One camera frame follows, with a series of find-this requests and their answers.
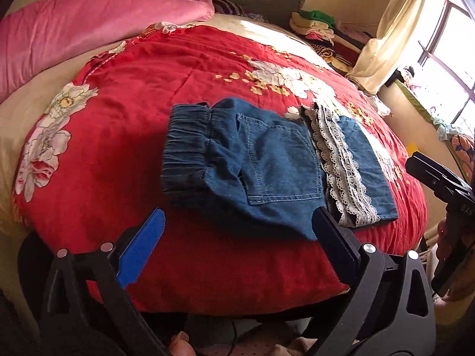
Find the red floral quilt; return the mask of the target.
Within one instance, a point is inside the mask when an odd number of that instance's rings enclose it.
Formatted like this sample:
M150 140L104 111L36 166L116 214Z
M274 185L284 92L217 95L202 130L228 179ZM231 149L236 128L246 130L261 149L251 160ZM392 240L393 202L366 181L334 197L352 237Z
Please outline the red floral quilt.
M52 250L97 249L158 208L128 288L146 312L277 313L342 293L312 231L325 206L390 254L428 212L403 143L344 77L196 26L94 56L27 135L18 217Z

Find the stack of folded clothes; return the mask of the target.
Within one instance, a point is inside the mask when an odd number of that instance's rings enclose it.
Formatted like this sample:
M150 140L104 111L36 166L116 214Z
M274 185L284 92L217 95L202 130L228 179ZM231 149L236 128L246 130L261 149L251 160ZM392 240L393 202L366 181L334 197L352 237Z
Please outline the stack of folded clothes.
M362 49L372 39L368 32L357 31L320 10L292 12L289 26L343 76L354 67Z

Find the dark metal window frame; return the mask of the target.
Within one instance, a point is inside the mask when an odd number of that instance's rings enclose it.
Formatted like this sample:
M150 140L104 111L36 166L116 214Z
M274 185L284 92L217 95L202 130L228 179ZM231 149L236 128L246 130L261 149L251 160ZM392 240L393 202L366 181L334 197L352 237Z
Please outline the dark metal window frame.
M423 48L419 98L434 117L459 128L474 126L474 21L450 0L431 0L418 40Z

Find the pink folded blanket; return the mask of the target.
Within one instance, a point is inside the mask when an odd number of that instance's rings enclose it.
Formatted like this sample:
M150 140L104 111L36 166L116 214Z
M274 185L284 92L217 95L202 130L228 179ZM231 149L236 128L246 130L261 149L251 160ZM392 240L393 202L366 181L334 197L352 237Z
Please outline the pink folded blanket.
M39 0L1 20L1 99L85 52L153 23L207 21L212 0Z

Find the colourful patterned cushion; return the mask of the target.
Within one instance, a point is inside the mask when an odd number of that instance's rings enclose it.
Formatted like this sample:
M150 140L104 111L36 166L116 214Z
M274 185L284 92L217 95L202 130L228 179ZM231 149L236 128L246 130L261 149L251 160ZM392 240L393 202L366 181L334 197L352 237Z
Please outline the colourful patterned cushion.
M452 136L450 142L460 171L466 182L471 183L474 175L474 139L465 134L457 134Z

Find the yellow box on floor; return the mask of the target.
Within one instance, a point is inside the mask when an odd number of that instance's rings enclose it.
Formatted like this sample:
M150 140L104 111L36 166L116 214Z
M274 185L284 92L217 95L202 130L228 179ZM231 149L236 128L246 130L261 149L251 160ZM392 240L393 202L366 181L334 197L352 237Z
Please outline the yellow box on floor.
M411 142L406 145L406 151L407 151L407 155L410 157L412 156L413 153L418 152L419 148L414 142Z

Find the blue denim pants with lace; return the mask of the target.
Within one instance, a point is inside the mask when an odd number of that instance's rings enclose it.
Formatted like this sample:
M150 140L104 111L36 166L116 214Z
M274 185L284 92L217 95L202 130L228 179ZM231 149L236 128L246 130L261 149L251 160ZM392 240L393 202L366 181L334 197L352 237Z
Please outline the blue denim pants with lace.
M345 228L396 220L393 166L376 138L338 104L280 116L226 98L173 108L161 186L180 206L289 228L312 240L312 214L322 206Z

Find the cream window curtain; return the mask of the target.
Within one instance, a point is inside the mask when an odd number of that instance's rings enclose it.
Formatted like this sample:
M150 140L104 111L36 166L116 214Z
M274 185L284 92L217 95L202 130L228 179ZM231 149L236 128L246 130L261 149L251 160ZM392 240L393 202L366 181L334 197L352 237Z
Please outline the cream window curtain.
M376 36L363 47L346 78L374 95L397 67L404 48L415 32L426 0L390 0Z

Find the striped dark pillow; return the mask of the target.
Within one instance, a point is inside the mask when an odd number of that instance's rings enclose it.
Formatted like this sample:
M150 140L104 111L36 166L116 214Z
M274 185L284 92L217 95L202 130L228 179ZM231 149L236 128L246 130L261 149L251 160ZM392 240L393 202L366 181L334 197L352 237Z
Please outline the striped dark pillow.
M241 6L230 0L212 0L212 3L218 14L244 16L246 13Z

